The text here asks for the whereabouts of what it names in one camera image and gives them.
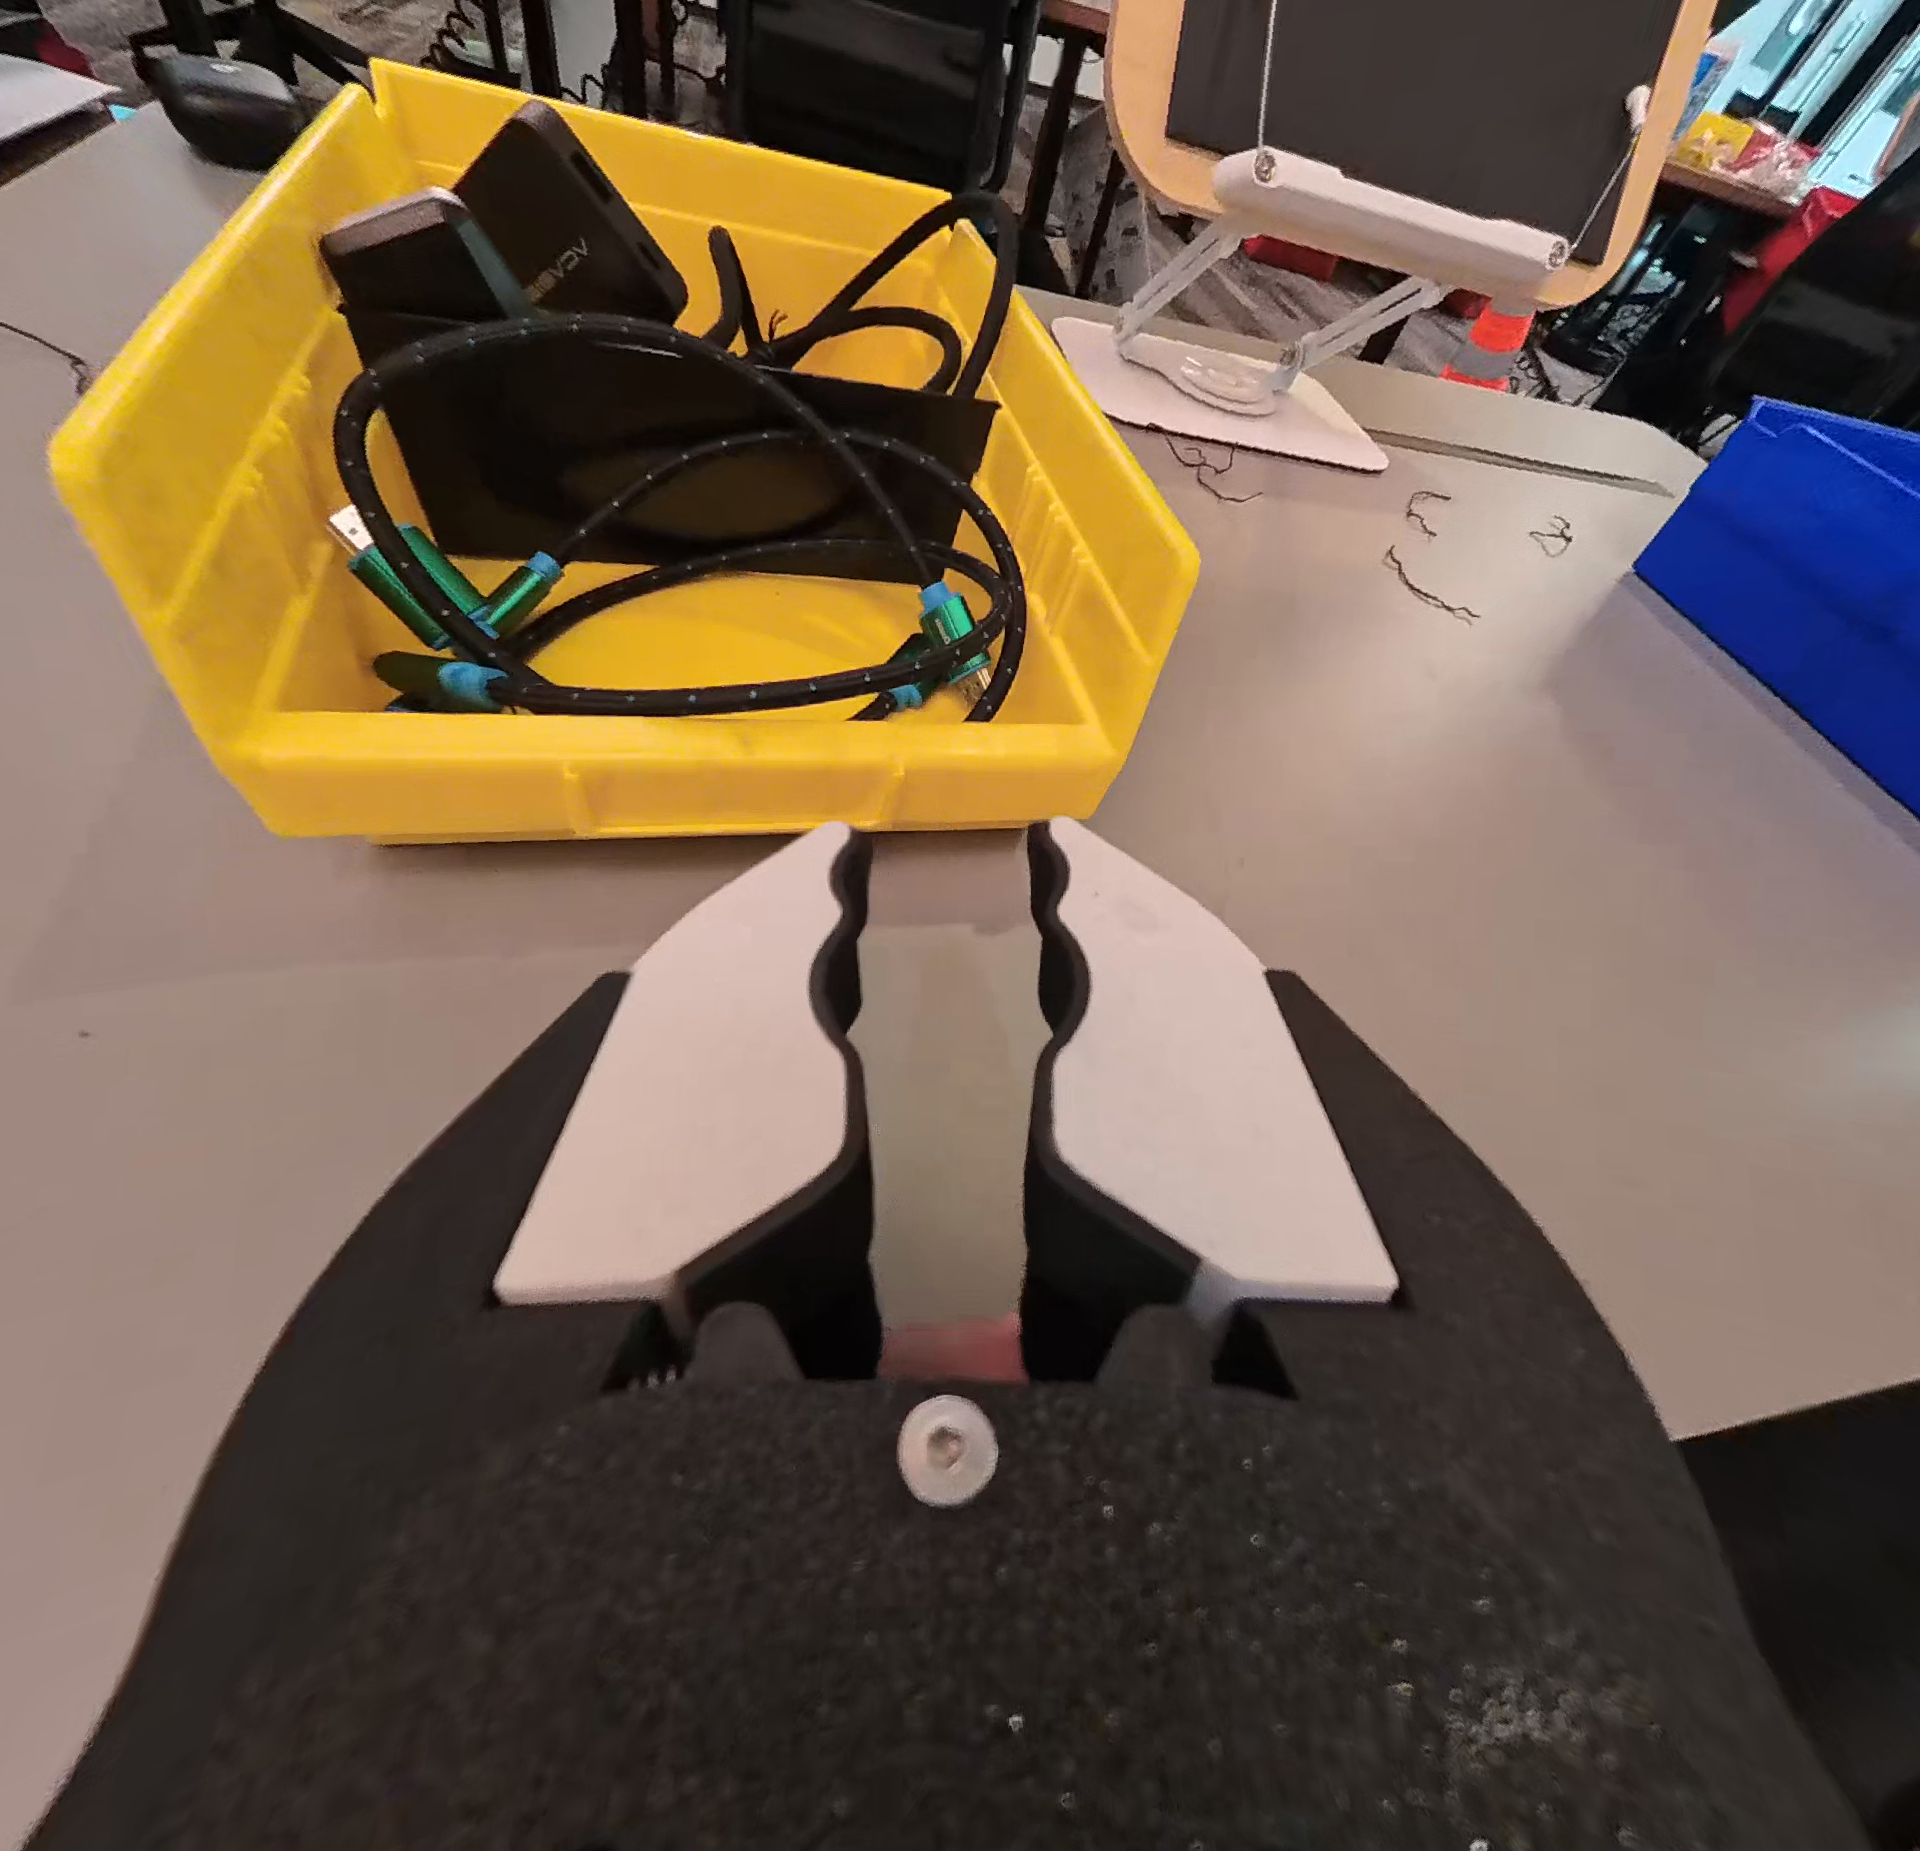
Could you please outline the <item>black office chair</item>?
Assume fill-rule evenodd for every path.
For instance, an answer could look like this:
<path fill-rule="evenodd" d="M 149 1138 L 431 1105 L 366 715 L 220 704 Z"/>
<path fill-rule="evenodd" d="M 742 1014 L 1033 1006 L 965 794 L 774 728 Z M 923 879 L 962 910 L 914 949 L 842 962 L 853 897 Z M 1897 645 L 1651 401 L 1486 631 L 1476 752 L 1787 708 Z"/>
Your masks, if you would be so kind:
<path fill-rule="evenodd" d="M 726 134 L 930 189 L 1002 189 L 1041 3 L 718 0 Z"/>

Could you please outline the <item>black bin divider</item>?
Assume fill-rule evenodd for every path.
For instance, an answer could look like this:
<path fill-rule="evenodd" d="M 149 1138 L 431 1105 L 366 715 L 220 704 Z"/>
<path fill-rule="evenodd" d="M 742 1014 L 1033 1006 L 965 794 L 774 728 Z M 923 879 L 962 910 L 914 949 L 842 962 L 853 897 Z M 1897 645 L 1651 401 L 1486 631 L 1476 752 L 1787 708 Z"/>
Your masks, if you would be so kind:
<path fill-rule="evenodd" d="M 824 423 L 889 437 L 972 484 L 1000 408 L 835 377 L 787 377 Z M 419 495 L 423 530 L 453 559 L 525 561 L 649 470 L 685 450 L 781 423 L 708 358 L 608 350 L 571 333 L 444 363 L 383 392 L 386 427 Z M 873 502 L 791 423 L 786 446 L 702 458 L 660 481 L 597 533 L 591 566 L 659 566 L 777 540 L 876 540 Z M 923 543 L 952 543 L 962 511 L 894 454 L 869 470 Z"/>

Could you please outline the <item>wooden-framed black book stand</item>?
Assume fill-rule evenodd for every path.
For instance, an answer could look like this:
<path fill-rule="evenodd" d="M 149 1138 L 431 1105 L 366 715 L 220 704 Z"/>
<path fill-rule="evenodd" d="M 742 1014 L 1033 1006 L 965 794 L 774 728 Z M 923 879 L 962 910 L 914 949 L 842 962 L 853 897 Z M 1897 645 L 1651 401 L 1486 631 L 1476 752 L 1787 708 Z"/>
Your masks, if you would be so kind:
<path fill-rule="evenodd" d="M 1453 291 L 1525 323 L 1636 250 L 1716 0 L 1113 0 L 1108 128 L 1141 195 L 1198 221 L 1110 319 L 1053 339 L 1113 423 L 1387 470 L 1318 364 Z M 1398 282 L 1276 357 L 1165 313 L 1250 238 Z"/>

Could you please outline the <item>yellow plastic bin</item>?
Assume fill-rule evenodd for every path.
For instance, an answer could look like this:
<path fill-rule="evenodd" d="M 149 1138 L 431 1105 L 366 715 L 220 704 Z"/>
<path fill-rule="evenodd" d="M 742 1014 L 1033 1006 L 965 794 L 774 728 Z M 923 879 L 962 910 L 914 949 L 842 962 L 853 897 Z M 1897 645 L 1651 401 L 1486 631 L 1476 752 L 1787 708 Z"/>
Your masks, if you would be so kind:
<path fill-rule="evenodd" d="M 1012 291 L 1005 207 L 557 109 L 685 279 L 674 324 L 530 309 L 383 329 L 344 309 L 320 236 L 450 189 L 525 102 L 375 62 L 50 442 L 61 505 L 214 767 L 277 835 L 379 845 L 1091 815 L 1198 547 Z M 695 460 L 786 446 L 774 423 L 643 471 L 525 561 L 447 556 L 383 392 L 571 333 L 742 379 L 885 530 L 582 556 Z M 803 372 L 992 399 L 981 471 L 824 423 L 787 385 Z M 869 454 L 957 495 L 957 536 L 917 540 Z"/>

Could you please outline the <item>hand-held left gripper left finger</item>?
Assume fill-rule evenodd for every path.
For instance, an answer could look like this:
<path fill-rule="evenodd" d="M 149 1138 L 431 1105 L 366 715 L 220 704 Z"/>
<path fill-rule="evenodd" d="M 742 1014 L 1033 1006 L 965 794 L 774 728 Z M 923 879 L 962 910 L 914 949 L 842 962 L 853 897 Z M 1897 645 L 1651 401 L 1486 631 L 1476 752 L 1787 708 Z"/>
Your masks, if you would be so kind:
<path fill-rule="evenodd" d="M 873 841 L 791 838 L 636 956 L 493 1273 L 509 1309 L 766 1309 L 813 1380 L 879 1371 L 876 1168 L 849 1041 Z"/>

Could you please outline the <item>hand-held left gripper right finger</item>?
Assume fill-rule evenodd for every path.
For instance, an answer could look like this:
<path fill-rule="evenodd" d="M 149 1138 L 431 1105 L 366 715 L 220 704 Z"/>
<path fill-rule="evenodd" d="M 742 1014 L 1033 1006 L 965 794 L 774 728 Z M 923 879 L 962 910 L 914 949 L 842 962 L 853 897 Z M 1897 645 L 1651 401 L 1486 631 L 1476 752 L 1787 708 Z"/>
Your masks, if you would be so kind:
<path fill-rule="evenodd" d="M 1074 818 L 1026 835 L 1045 1048 L 1023 1161 L 1023 1368 L 1093 1384 L 1175 1309 L 1389 1309 L 1401 1277 L 1257 952 Z"/>

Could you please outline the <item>blue plastic bin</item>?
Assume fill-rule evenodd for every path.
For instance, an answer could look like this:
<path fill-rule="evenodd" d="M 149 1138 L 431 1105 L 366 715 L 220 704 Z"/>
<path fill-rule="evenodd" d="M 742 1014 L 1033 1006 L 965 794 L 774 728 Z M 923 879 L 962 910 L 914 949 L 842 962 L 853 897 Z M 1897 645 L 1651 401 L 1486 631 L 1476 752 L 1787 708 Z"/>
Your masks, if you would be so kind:
<path fill-rule="evenodd" d="M 1753 399 L 1636 576 L 1917 810 L 1917 432 Z"/>

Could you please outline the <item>black hdmi switch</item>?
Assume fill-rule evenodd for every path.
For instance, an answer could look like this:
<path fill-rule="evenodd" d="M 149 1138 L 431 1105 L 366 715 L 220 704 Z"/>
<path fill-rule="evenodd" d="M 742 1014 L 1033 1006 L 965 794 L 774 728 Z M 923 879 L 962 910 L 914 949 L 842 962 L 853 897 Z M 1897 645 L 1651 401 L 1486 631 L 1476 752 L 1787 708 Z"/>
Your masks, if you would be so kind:
<path fill-rule="evenodd" d="M 444 188 L 342 221 L 320 236 L 320 258 L 349 312 L 447 323 L 530 313 L 505 258 Z"/>

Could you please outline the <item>bent black thread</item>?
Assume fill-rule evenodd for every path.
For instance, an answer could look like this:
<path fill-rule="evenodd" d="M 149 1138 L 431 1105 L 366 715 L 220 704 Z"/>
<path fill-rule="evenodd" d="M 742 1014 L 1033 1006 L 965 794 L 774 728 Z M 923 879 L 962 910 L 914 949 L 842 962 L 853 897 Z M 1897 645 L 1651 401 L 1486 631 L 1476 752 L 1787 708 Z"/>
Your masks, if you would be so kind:
<path fill-rule="evenodd" d="M 1420 602 L 1425 611 L 1441 614 L 1441 615 L 1449 615 L 1449 619 L 1462 621 L 1462 625 L 1476 625 L 1476 621 L 1480 621 L 1480 614 L 1476 614 L 1473 607 L 1449 602 L 1449 600 L 1444 600 L 1441 593 L 1425 590 L 1422 585 L 1418 585 L 1418 583 L 1411 578 L 1411 574 L 1405 570 L 1403 556 L 1401 556 L 1398 547 L 1387 547 L 1387 552 L 1381 554 L 1381 561 L 1384 561 L 1384 567 L 1394 576 L 1394 583 L 1401 585 L 1401 590 L 1403 590 L 1405 595 L 1411 595 L 1415 602 Z"/>

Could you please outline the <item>orange traffic cone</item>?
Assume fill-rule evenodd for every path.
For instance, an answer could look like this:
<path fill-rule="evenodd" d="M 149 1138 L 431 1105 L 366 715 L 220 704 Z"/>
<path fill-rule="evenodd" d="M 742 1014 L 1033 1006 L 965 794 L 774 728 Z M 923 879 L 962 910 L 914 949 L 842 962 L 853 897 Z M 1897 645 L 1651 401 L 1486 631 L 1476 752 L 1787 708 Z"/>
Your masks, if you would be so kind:
<path fill-rule="evenodd" d="M 1494 299 L 1483 302 L 1465 339 L 1449 357 L 1444 379 L 1506 395 L 1530 333 L 1534 309 L 1509 309 Z"/>

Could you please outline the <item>black adapter block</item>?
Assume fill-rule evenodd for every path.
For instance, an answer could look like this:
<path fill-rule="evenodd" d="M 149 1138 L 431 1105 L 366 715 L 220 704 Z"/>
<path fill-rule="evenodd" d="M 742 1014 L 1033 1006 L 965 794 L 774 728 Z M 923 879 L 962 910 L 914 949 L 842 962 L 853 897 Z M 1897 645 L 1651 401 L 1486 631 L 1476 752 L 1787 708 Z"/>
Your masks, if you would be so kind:
<path fill-rule="evenodd" d="M 685 279 L 557 109 L 527 100 L 453 192 L 530 309 L 680 319 Z"/>

